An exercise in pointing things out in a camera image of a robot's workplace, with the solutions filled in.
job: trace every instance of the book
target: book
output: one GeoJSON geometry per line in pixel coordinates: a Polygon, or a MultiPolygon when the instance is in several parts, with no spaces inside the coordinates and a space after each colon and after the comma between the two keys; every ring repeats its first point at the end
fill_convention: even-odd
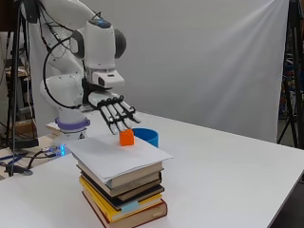
{"type": "Polygon", "coordinates": [[[136,195],[140,194],[141,192],[149,189],[149,188],[152,188],[154,186],[157,186],[159,185],[160,183],[162,182],[162,175],[160,173],[160,178],[158,180],[154,180],[152,182],[149,182],[141,187],[138,187],[138,188],[135,188],[131,191],[128,191],[126,193],[122,193],[121,195],[118,195],[117,198],[122,200],[122,201],[125,201],[125,200],[129,200],[130,198],[132,197],[135,197],[136,195]]]}
{"type": "Polygon", "coordinates": [[[144,209],[147,209],[162,202],[162,194],[158,194],[141,202],[130,203],[128,207],[125,207],[124,209],[118,211],[114,207],[112,207],[111,204],[109,204],[101,195],[99,195],[93,187],[91,187],[81,178],[80,184],[84,187],[84,190],[86,190],[87,193],[92,197],[94,202],[101,209],[101,211],[104,213],[109,222],[132,216],[136,213],[143,211],[144,209]]]}
{"type": "MultiPolygon", "coordinates": [[[[94,176],[96,179],[98,179],[98,177],[96,177],[96,175],[94,175],[93,172],[91,172],[91,170],[87,168],[87,166],[81,161],[78,161],[78,167],[84,170],[90,177],[94,176]]],[[[106,186],[108,186],[110,189],[113,189],[129,182],[135,181],[137,179],[143,178],[145,176],[148,176],[149,174],[161,172],[162,170],[162,162],[158,162],[145,168],[138,169],[130,173],[122,174],[119,177],[109,180],[106,183],[106,186]]]]}
{"type": "Polygon", "coordinates": [[[137,214],[134,214],[133,216],[129,216],[118,221],[109,222],[87,191],[84,191],[83,195],[95,212],[97,218],[103,224],[104,228],[134,228],[144,225],[147,222],[163,218],[168,213],[167,204],[162,200],[160,204],[145,209],[137,214]]]}
{"type": "Polygon", "coordinates": [[[129,173],[172,159],[172,156],[152,144],[135,138],[132,146],[120,146],[117,136],[103,135],[66,143],[66,152],[81,161],[102,183],[114,188],[148,173],[126,180],[129,173]]]}
{"type": "Polygon", "coordinates": [[[81,177],[81,179],[83,179],[86,183],[88,183],[91,187],[93,187],[95,189],[95,191],[97,193],[99,193],[102,197],[104,197],[104,199],[108,203],[110,203],[111,206],[114,207],[116,210],[121,210],[122,207],[126,206],[129,203],[132,203],[134,201],[140,202],[142,200],[146,200],[146,199],[153,197],[155,195],[158,195],[159,193],[162,193],[164,191],[164,188],[162,186],[157,185],[157,186],[154,186],[152,188],[149,188],[149,189],[141,192],[140,194],[134,196],[133,198],[123,201],[118,198],[111,198],[105,191],[103,191],[103,189],[98,188],[98,186],[95,186],[94,183],[90,182],[85,177],[81,177]]]}
{"type": "Polygon", "coordinates": [[[147,175],[145,177],[142,177],[137,180],[133,180],[132,182],[129,182],[127,184],[124,184],[122,186],[116,187],[116,188],[109,188],[107,185],[102,183],[94,174],[92,174],[85,166],[80,166],[79,164],[77,167],[82,171],[82,174],[86,177],[90,177],[92,180],[94,180],[100,187],[102,187],[108,195],[111,197],[116,197],[120,194],[123,194],[125,192],[129,192],[133,189],[136,189],[138,187],[141,187],[147,183],[150,183],[152,181],[161,180],[162,181],[162,173],[156,172],[150,175],[147,175]]]}

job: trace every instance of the table surface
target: table surface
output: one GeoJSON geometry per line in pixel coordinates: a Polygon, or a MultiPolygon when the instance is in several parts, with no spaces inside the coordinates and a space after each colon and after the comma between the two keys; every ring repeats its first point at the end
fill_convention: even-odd
{"type": "MultiPolygon", "coordinates": [[[[88,135],[107,133],[89,114],[88,135]]],[[[304,152],[188,123],[142,114],[141,126],[160,133],[168,216],[146,228],[267,227],[304,168],[304,152]]],[[[1,224],[13,227],[102,227],[84,199],[76,161],[67,155],[29,177],[0,181],[1,224]]]]}

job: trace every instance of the robotic hand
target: robotic hand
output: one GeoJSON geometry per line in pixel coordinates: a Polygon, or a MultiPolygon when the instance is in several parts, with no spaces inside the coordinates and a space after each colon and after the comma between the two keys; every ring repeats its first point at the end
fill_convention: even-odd
{"type": "Polygon", "coordinates": [[[88,96],[89,102],[100,110],[111,132],[116,135],[120,131],[131,128],[133,121],[141,121],[136,110],[124,101],[124,96],[110,92],[92,92],[88,96]]]}
{"type": "Polygon", "coordinates": [[[56,123],[65,140],[86,137],[89,120],[81,111],[83,105],[98,109],[113,134],[131,128],[131,122],[139,123],[135,108],[124,101],[124,96],[110,91],[124,86],[124,78],[115,68],[115,59],[126,48],[124,35],[79,0],[27,3],[28,21],[33,24],[39,21],[39,35],[47,48],[40,89],[47,102],[59,111],[56,123]],[[46,78],[47,64],[63,74],[46,78]]]}

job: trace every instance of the white backdrop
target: white backdrop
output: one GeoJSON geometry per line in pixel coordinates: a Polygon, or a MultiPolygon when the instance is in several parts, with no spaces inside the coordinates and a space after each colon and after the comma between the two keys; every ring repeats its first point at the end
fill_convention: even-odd
{"type": "MultiPolygon", "coordinates": [[[[126,86],[118,92],[131,105],[275,141],[289,1],[83,2],[101,10],[127,38],[117,64],[126,86]]],[[[42,134],[54,117],[45,111],[37,116],[42,134]]]]}

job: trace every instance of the white paper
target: white paper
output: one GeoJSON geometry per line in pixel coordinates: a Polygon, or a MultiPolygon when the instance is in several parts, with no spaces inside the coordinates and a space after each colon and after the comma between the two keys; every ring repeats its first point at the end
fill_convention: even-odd
{"type": "Polygon", "coordinates": [[[124,173],[172,159],[171,155],[139,138],[135,138],[132,146],[120,146],[117,136],[107,135],[68,142],[66,147],[103,183],[124,173]]]}

